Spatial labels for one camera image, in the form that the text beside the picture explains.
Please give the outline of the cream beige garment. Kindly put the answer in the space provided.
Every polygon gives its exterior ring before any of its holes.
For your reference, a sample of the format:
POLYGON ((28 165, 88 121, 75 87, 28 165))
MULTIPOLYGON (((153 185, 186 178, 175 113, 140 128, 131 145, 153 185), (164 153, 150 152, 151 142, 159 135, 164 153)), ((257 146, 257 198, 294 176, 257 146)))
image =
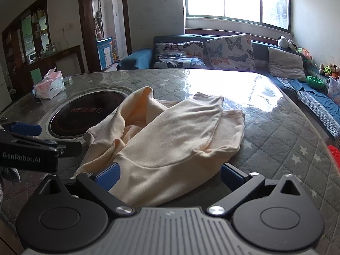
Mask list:
POLYGON ((240 149, 245 115, 225 110, 222 97, 202 93, 161 101, 153 89, 131 93, 89 128, 89 148, 77 174, 97 173, 115 162, 120 178, 110 193, 134 207, 157 206, 214 177, 240 149))

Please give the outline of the grey star quilted table cover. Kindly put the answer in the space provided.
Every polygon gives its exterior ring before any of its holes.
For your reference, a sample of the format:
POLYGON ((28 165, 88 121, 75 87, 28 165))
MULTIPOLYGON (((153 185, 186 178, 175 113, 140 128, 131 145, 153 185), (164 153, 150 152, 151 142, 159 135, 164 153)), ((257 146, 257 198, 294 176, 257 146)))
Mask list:
POLYGON ((244 140, 232 165, 268 179, 293 174, 325 222, 320 254, 339 253, 339 171, 325 141, 307 116, 266 76, 253 72, 154 69, 95 72, 73 76, 73 83, 52 100, 36 102, 27 94, 1 112, 13 122, 47 128, 62 104, 92 90, 131 93, 149 86, 157 100, 180 101, 200 92, 222 96, 227 109, 245 114, 244 140))

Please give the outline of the dark wooden sideboard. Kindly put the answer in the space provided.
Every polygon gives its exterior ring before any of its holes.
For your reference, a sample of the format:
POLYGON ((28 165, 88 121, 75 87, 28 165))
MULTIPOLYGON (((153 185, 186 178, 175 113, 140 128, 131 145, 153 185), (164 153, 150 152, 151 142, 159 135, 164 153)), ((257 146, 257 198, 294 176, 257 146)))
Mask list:
POLYGON ((77 56, 81 74, 84 74, 85 66, 84 66, 84 62, 82 59, 80 45, 76 45, 74 47, 70 47, 65 50, 58 51, 56 53, 46 56, 45 58, 38 59, 36 62, 33 62, 29 65, 22 66, 19 69, 18 73, 28 76, 28 75, 31 75, 31 71, 39 69, 40 75, 43 78, 51 68, 54 68, 57 65, 57 61, 60 61, 71 55, 77 56))

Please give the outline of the red basket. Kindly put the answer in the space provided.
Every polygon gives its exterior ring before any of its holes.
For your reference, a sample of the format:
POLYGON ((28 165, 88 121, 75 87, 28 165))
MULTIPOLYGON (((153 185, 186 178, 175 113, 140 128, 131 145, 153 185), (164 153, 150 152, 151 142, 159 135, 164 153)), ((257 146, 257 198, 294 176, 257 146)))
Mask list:
POLYGON ((333 156, 333 159, 337 165, 338 170, 340 171, 340 151, 333 145, 327 146, 331 155, 333 156))

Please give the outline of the blue cloth on sofa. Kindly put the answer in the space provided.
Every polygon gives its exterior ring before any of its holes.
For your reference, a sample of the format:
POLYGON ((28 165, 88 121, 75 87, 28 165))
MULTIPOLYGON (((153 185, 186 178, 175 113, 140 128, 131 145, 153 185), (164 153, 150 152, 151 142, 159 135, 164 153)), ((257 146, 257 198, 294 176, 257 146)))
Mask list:
POLYGON ((314 113, 323 113, 331 116, 339 123, 339 106, 321 90, 309 86, 307 82, 297 79, 289 80, 291 86, 297 91, 299 98, 314 113))

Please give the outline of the green bowl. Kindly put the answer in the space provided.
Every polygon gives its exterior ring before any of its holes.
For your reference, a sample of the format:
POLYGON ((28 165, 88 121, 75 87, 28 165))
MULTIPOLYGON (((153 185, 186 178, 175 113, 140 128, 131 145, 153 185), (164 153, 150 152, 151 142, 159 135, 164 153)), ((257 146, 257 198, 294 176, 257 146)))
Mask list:
POLYGON ((323 89, 324 82, 314 76, 307 76, 307 83, 314 89, 323 89))

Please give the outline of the grey plain cushion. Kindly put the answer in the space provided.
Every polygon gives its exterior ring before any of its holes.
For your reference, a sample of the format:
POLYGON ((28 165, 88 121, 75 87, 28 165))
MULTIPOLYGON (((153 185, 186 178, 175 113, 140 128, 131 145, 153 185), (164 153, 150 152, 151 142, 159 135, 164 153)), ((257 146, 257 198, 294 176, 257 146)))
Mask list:
POLYGON ((297 79, 305 82, 303 58, 291 52, 269 47, 269 73, 278 78, 297 79))

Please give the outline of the blue corner sofa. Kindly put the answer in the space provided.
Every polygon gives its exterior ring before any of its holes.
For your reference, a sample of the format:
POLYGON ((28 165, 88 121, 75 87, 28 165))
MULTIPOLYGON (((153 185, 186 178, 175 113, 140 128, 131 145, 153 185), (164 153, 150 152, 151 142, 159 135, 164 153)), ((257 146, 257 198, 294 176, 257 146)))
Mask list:
POLYGON ((153 48, 133 52, 118 63, 118 70, 151 68, 204 68, 257 72, 304 108, 339 144, 339 102, 327 95, 328 80, 320 89, 308 80, 314 78, 307 58, 277 45, 252 39, 250 34, 231 36, 156 36, 153 48))

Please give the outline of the right butterfly cushion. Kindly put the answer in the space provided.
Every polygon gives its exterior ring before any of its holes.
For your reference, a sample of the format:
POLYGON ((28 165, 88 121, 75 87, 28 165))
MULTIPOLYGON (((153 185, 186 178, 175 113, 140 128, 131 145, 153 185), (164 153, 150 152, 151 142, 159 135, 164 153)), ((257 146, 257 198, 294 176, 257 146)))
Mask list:
POLYGON ((250 34, 209 39, 206 49, 209 62, 215 70, 255 71, 250 34))

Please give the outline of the butterfly cushion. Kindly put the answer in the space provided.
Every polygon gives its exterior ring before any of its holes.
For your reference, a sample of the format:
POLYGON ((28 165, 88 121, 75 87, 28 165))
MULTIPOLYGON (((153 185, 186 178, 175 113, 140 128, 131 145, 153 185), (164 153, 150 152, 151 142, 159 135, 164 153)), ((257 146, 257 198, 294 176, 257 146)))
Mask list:
POLYGON ((209 62, 215 70, 255 71, 250 34, 209 39, 206 49, 209 62))
POLYGON ((156 43, 154 68, 207 69, 201 41, 184 43, 156 43))

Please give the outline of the left butterfly cushion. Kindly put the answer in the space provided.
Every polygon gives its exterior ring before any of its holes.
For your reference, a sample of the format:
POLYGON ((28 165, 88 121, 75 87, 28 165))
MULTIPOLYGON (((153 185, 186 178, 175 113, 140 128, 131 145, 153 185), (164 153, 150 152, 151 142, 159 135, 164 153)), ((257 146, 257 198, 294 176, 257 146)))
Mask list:
POLYGON ((201 41, 184 43, 156 43, 154 68, 207 69, 201 41))

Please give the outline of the colourful plush toys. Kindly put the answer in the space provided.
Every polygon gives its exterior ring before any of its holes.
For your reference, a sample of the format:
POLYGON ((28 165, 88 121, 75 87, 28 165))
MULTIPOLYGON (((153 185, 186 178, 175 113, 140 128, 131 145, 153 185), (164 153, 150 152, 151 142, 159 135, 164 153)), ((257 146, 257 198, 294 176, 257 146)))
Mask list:
POLYGON ((340 73, 340 68, 339 66, 330 63, 329 65, 323 65, 321 64, 319 66, 319 73, 321 75, 328 77, 331 77, 335 80, 339 79, 339 73, 340 73))

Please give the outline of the black white plush toy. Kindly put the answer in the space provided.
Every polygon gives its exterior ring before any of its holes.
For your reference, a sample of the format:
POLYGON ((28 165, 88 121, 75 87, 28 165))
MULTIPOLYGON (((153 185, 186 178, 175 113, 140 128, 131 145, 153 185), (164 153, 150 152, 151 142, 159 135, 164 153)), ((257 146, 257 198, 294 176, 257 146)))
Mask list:
POLYGON ((292 51, 297 51, 297 45, 293 43, 293 40, 287 39, 285 36, 281 35, 278 39, 278 46, 284 49, 292 50, 292 51))

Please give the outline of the dark wooden door frame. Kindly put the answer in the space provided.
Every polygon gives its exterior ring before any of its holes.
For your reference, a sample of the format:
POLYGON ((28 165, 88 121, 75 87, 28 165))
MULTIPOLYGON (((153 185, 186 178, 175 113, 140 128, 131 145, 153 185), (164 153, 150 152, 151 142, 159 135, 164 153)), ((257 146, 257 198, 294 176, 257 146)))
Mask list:
MULTIPOLYGON (((100 60, 97 54, 95 39, 95 23, 93 21, 92 0, 78 0, 79 19, 81 24, 82 40, 86 63, 89 72, 101 72, 100 60)), ((125 25, 127 54, 132 54, 131 33, 129 24, 128 0, 122 0, 123 20, 125 25)))

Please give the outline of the window with green frame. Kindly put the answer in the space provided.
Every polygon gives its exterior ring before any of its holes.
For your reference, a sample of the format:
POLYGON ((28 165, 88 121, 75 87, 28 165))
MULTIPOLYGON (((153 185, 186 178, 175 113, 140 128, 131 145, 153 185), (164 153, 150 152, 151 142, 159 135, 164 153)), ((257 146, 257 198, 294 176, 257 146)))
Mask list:
POLYGON ((186 16, 245 21, 290 31, 290 0, 185 0, 186 16))

